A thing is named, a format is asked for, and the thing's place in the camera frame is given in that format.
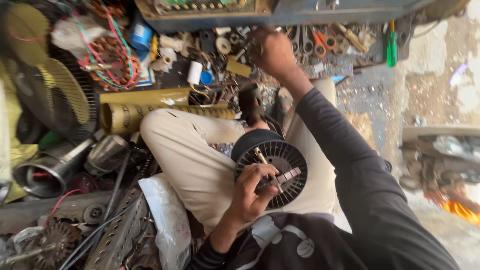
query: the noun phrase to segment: white capacitor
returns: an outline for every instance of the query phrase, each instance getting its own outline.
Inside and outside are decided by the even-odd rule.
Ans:
[[[200,83],[200,76],[202,75],[202,64],[199,62],[190,62],[190,70],[188,71],[187,82],[198,85]]]

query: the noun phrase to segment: green screwdriver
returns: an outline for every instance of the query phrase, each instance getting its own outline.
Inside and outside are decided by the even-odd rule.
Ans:
[[[390,33],[388,34],[388,47],[387,47],[387,65],[393,67],[398,62],[398,54],[396,49],[396,31],[395,20],[390,23]]]

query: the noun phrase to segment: leg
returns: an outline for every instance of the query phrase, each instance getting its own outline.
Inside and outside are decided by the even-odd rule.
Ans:
[[[144,117],[140,131],[185,208],[211,233],[232,202],[235,163],[207,144],[236,142],[242,125],[160,109]]]
[[[327,100],[336,105],[335,85],[330,78],[314,80],[312,83]],[[291,120],[285,140],[297,147],[304,155],[308,164],[308,175],[306,186],[300,195],[282,210],[297,214],[333,214],[336,196],[334,168],[296,113]]]

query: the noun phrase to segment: fan motor housing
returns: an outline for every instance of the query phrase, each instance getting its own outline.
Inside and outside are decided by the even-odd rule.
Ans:
[[[256,156],[254,149],[258,147],[269,164],[272,164],[284,174],[296,167],[301,173],[281,185],[283,193],[275,196],[269,203],[267,210],[285,206],[300,195],[307,181],[307,161],[300,151],[292,144],[282,140],[282,137],[270,130],[257,129],[244,134],[238,139],[232,149],[231,158],[236,162],[234,182],[243,169],[254,163],[262,163]],[[261,179],[257,187],[267,183]]]

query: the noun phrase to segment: blue cap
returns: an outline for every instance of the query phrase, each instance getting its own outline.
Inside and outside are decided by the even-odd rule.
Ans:
[[[202,74],[200,75],[200,81],[202,82],[202,84],[204,85],[210,85],[212,84],[213,82],[213,75],[208,72],[208,71],[204,71],[202,72]]]

